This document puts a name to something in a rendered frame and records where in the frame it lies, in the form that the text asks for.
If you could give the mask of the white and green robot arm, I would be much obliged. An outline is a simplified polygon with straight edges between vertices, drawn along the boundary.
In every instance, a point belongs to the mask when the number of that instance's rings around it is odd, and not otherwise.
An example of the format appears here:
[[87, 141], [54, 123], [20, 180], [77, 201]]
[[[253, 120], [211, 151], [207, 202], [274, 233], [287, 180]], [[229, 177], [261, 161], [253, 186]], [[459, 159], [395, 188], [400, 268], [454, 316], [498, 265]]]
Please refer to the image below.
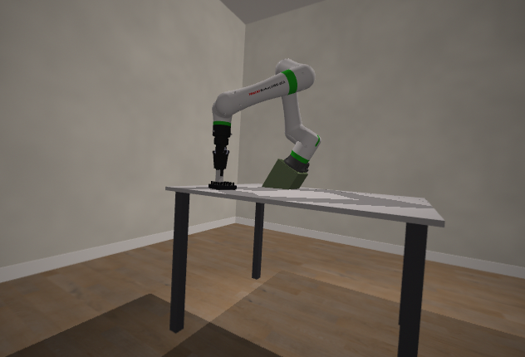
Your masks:
[[212, 107], [213, 136], [230, 138], [233, 114], [265, 100], [282, 97], [285, 135], [295, 144], [284, 163], [300, 173], [307, 173], [308, 161], [321, 138], [302, 125], [297, 92], [312, 86], [315, 71], [309, 65], [283, 59], [277, 63], [275, 74], [257, 84], [221, 93]]

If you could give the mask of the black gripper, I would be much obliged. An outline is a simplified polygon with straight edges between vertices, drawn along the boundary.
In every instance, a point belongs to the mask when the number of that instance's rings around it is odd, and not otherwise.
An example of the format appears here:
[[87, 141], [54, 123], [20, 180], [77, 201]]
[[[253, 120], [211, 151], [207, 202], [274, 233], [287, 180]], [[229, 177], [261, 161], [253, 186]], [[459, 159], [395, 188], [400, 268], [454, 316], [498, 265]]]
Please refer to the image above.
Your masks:
[[214, 137], [215, 150], [213, 150], [213, 166], [216, 169], [215, 182], [223, 182], [223, 171], [227, 167], [228, 154], [227, 150], [228, 138]]

